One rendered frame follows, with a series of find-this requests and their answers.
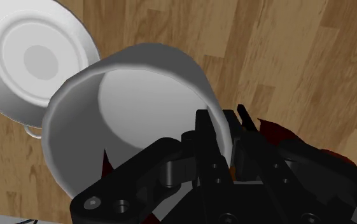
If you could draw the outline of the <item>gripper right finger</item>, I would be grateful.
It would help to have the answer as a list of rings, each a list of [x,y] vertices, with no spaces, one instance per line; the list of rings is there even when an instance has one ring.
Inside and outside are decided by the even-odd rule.
[[[262,182],[284,224],[357,224],[357,165],[299,139],[273,145],[242,104],[224,114],[235,178]]]

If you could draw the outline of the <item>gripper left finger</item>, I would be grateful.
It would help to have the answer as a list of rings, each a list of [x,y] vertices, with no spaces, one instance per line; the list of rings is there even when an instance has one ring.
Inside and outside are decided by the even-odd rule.
[[[73,224],[141,224],[165,199],[191,181],[174,206],[174,217],[218,223],[233,181],[216,142],[216,125],[205,109],[181,140],[163,137],[74,197]]]

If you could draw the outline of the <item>white cup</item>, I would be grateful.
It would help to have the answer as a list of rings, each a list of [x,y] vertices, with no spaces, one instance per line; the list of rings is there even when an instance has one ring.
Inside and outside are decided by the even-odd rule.
[[[64,82],[50,99],[41,147],[68,196],[101,177],[102,158],[118,167],[161,137],[179,139],[209,112],[226,160],[232,140],[223,110],[202,68],[181,50],[141,43],[114,53]]]

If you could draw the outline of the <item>dark red jagged object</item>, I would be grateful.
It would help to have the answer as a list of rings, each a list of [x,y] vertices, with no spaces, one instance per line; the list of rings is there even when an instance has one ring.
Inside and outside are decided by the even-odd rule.
[[[301,141],[301,138],[299,138],[295,133],[277,123],[262,119],[258,120],[260,121],[260,133],[268,140],[268,142],[272,143],[273,145],[277,146],[280,142],[287,139],[299,139]],[[345,161],[347,164],[356,166],[352,160],[334,151],[326,149],[321,149],[321,151],[329,154],[332,157],[339,158],[340,160]],[[101,178],[107,176],[113,170],[114,168],[109,162],[106,151],[104,151]],[[160,220],[153,213],[151,213],[141,224],[160,224]]]

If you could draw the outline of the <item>white round bowl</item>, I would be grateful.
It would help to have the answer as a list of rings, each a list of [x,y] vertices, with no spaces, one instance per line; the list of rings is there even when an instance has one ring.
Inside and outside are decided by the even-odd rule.
[[[41,128],[53,94],[99,61],[85,26],[56,0],[0,0],[0,113]]]

